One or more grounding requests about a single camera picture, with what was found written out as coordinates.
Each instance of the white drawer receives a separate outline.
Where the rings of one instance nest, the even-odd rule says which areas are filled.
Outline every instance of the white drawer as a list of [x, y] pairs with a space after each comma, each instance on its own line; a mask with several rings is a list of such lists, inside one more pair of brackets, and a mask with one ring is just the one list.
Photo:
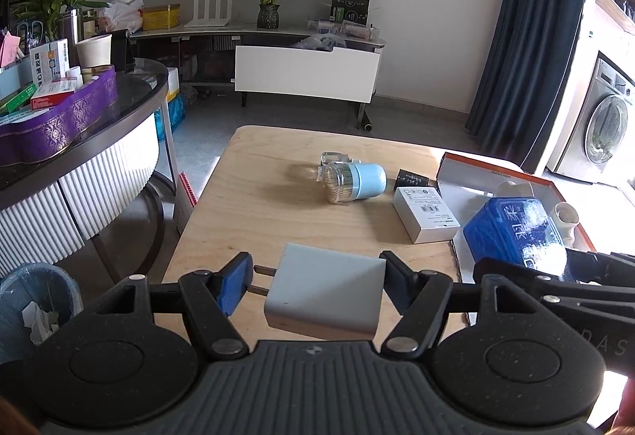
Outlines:
[[236, 90], [370, 102], [379, 53], [236, 47]]

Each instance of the glass coffee table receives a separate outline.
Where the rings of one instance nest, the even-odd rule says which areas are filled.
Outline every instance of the glass coffee table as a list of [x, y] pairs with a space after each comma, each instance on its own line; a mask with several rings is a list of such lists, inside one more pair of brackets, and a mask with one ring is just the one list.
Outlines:
[[[139, 193], [158, 220], [137, 273], [152, 266], [163, 242], [164, 215], [150, 179], [175, 194], [179, 173], [167, 113], [167, 68], [135, 59], [134, 71], [117, 75], [117, 96], [60, 154], [0, 167], [0, 277], [26, 262], [54, 264], [90, 242], [113, 282], [119, 281], [99, 232]], [[159, 108], [171, 178], [154, 170], [159, 157], [154, 111]]]

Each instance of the black box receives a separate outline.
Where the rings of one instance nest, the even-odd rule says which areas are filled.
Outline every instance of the black box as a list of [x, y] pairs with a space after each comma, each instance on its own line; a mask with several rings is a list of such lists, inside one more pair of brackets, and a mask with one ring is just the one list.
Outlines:
[[369, 3], [369, 0], [333, 0], [330, 20], [342, 23], [346, 19], [366, 27]]

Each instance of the scissors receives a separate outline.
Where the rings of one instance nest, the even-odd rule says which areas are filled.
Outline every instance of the scissors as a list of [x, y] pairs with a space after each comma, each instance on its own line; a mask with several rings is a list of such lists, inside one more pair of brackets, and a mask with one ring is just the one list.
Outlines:
[[24, 54], [44, 41], [44, 25], [38, 19], [21, 21], [15, 26], [16, 35], [21, 38], [20, 47]]

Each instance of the washing machine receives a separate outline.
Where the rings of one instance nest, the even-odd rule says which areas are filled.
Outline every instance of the washing machine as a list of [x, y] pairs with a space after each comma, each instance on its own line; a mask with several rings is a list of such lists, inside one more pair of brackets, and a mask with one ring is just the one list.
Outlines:
[[573, 132], [560, 157], [547, 167], [573, 179], [603, 182], [602, 172], [619, 151], [629, 121], [635, 121], [633, 89], [631, 79], [598, 58]]

